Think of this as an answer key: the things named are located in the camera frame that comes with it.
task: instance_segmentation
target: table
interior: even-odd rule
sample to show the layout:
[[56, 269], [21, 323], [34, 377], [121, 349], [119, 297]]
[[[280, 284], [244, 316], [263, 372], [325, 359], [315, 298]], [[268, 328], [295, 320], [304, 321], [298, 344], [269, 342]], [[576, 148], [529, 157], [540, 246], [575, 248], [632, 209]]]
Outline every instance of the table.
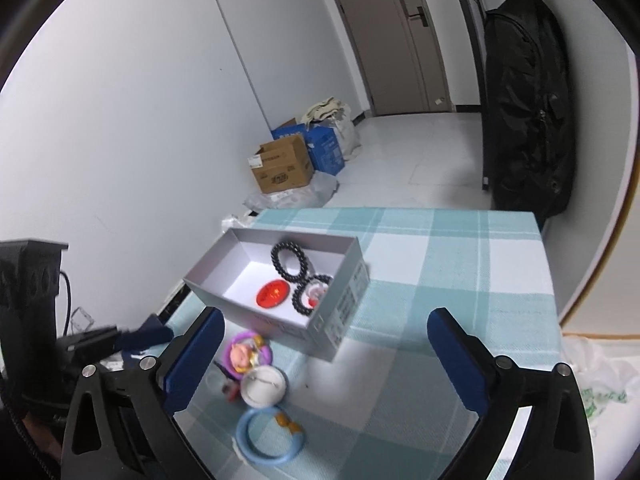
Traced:
[[[476, 421], [449, 383], [426, 336], [445, 306], [494, 354], [549, 370], [560, 331], [545, 250], [533, 215], [390, 208], [267, 210], [253, 228], [357, 236], [371, 283], [329, 364], [272, 343], [290, 381], [283, 407], [306, 431], [303, 452], [279, 468], [249, 466], [232, 450], [244, 412], [229, 404], [214, 365], [175, 418], [220, 480], [436, 479]], [[182, 333], [203, 305], [191, 294], [168, 323]], [[225, 339], [241, 330], [228, 324]], [[504, 477], [528, 408], [491, 478]], [[265, 418], [250, 429], [263, 451], [286, 449], [287, 433]]]

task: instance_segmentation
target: gray box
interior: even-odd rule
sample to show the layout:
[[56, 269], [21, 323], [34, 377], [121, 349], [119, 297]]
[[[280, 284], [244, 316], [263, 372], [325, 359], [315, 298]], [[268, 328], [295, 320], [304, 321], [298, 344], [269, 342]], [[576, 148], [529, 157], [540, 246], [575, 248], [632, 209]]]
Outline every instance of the gray box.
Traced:
[[[260, 288], [280, 278], [271, 263], [278, 242], [300, 245], [310, 272], [334, 279], [311, 316], [299, 314], [291, 297], [277, 307], [255, 303]], [[281, 262], [292, 274], [299, 263], [288, 251]], [[367, 267], [357, 238], [292, 231], [229, 229], [184, 278], [207, 306], [220, 309], [225, 319], [250, 328], [268, 339], [313, 357], [331, 361], [342, 342], [357, 305], [369, 285]]]

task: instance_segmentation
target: red charm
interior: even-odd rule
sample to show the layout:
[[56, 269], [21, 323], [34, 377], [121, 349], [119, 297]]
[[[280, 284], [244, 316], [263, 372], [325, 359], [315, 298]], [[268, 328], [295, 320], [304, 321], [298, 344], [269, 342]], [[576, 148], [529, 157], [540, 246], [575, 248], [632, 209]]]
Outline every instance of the red charm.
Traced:
[[291, 287], [284, 280], [273, 280], [258, 291], [255, 303], [262, 308], [273, 308], [287, 299]]

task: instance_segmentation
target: brown door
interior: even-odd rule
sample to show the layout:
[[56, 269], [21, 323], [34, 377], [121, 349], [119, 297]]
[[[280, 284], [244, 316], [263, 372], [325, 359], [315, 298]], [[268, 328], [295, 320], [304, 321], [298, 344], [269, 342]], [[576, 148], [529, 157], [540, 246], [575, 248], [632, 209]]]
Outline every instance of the brown door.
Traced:
[[338, 0], [377, 115], [448, 111], [424, 0]]

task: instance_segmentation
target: purple ring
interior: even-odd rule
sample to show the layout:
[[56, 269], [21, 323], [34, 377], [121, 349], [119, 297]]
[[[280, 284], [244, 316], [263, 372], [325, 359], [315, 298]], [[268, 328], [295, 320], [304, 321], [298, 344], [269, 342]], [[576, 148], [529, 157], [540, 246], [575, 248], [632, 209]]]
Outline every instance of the purple ring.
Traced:
[[[228, 345], [226, 345], [225, 352], [222, 355], [222, 364], [225, 365], [226, 370], [238, 381], [244, 377], [244, 374], [239, 374], [236, 372], [236, 369], [231, 364], [231, 347], [236, 343], [242, 342], [245, 339], [251, 339], [255, 336], [259, 336], [257, 332], [253, 330], [249, 330], [248, 332], [241, 332], [237, 336], [235, 336]], [[271, 352], [271, 348], [269, 345], [265, 344], [262, 348], [260, 348], [260, 364], [261, 365], [270, 365], [273, 362], [273, 353]]]

